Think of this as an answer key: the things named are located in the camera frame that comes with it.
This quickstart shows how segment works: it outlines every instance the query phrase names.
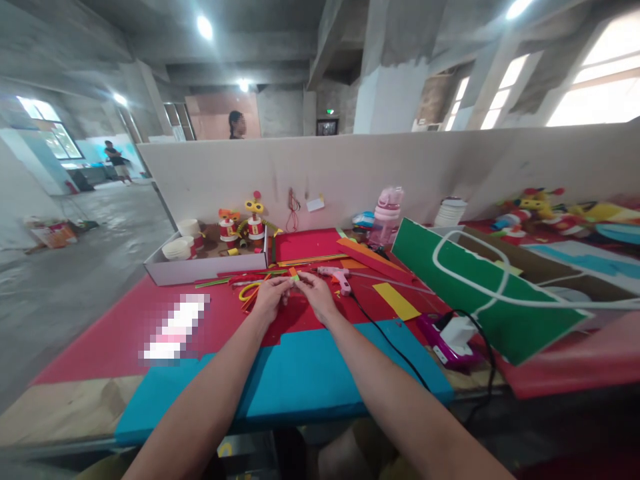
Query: blue panel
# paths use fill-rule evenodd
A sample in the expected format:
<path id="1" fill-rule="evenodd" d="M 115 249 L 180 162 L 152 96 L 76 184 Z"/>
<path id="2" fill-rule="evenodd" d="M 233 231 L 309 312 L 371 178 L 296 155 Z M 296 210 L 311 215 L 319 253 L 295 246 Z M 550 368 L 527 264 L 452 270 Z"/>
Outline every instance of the blue panel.
<path id="1" fill-rule="evenodd" d="M 453 390 L 434 360 L 404 323 L 377 322 L 389 340 L 418 369 L 444 404 Z M 417 379 L 411 368 L 370 323 L 356 328 L 396 364 Z M 115 432 L 122 445 L 140 445 L 189 382 L 215 354 L 198 363 L 154 367 L 138 387 Z M 327 330 L 283 335 L 281 344 L 260 349 L 240 400 L 232 431 L 303 425 L 356 417 L 367 412 L 353 378 Z"/>

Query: white cardboard box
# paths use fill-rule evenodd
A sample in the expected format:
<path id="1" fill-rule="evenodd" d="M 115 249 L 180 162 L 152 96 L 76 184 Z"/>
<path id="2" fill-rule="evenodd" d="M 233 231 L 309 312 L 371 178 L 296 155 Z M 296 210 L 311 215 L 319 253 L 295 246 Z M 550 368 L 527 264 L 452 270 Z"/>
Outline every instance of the white cardboard box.
<path id="1" fill-rule="evenodd" d="M 180 233 L 176 232 L 145 260 L 144 266 L 159 287 L 214 279 L 218 274 L 226 272 L 264 270 L 269 266 L 266 228 L 265 234 L 265 245 L 260 253 L 170 262 L 162 253 L 162 247 L 168 242 L 180 238 Z"/>

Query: water bottle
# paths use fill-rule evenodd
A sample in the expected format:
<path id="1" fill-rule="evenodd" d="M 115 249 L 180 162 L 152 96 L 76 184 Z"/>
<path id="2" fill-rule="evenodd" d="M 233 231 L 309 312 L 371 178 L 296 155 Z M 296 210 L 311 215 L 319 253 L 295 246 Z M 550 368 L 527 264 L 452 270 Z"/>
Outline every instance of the water bottle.
<path id="1" fill-rule="evenodd" d="M 370 246 L 378 248 L 394 240 L 400 226 L 400 202 L 404 196 L 402 187 L 387 187 L 382 190 L 373 212 L 373 229 L 368 241 Z"/>

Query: ceiling light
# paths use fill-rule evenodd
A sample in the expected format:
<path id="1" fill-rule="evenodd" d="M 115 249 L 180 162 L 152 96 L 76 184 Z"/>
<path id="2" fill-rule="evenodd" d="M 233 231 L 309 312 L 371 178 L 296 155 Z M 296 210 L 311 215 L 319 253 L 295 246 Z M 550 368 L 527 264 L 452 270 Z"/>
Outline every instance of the ceiling light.
<path id="1" fill-rule="evenodd" d="M 198 31 L 200 32 L 200 35 L 207 40 L 213 39 L 213 28 L 211 23 L 202 15 L 198 16 Z"/>
<path id="2" fill-rule="evenodd" d="M 119 93 L 114 93 L 113 94 L 113 99 L 116 100 L 116 102 L 118 102 L 120 105 L 122 105 L 123 107 L 127 106 L 127 99 L 124 98 L 122 95 L 120 95 Z"/>
<path id="3" fill-rule="evenodd" d="M 519 17 L 520 14 L 522 14 L 522 12 L 532 4 L 532 2 L 533 0 L 515 0 L 507 12 L 507 20 L 513 20 L 514 18 Z"/>
<path id="4" fill-rule="evenodd" d="M 242 90 L 243 92 L 246 93 L 249 91 L 249 80 L 240 79 L 238 80 L 238 85 L 240 86 L 240 90 Z"/>

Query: handmade toy figure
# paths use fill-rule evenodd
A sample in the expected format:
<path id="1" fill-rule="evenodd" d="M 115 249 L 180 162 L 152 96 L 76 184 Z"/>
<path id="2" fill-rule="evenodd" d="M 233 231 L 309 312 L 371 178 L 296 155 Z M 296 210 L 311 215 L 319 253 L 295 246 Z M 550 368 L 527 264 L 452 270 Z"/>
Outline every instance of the handmade toy figure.
<path id="1" fill-rule="evenodd" d="M 586 223 L 583 218 L 551 206 L 549 196 L 562 195 L 564 192 L 565 190 L 562 188 L 553 191 L 547 191 L 544 188 L 526 189 L 522 197 L 505 202 L 506 206 L 514 209 L 508 214 L 498 217 L 491 228 L 499 231 L 531 219 L 536 223 L 548 225 L 549 228 L 562 236 L 590 239 L 589 237 L 594 234 L 582 226 Z"/>
<path id="2" fill-rule="evenodd" d="M 218 216 L 220 217 L 220 240 L 227 242 L 227 247 L 235 248 L 235 243 L 239 238 L 238 226 L 235 224 L 240 220 L 240 213 L 231 210 L 218 210 Z"/>
<path id="3" fill-rule="evenodd" d="M 258 202 L 260 198 L 260 192 L 256 190 L 255 192 L 253 192 L 253 200 L 247 200 L 245 202 L 245 210 L 251 212 L 251 216 L 250 218 L 244 220 L 238 228 L 238 232 L 240 233 L 240 235 L 244 235 L 244 230 L 246 227 L 248 227 L 247 236 L 255 247 L 262 247 L 264 245 L 265 225 L 274 230 L 274 237 L 278 233 L 282 233 L 282 230 L 280 230 L 274 224 L 262 219 L 260 215 L 258 215 L 259 213 L 263 213 L 265 210 L 264 205 Z"/>

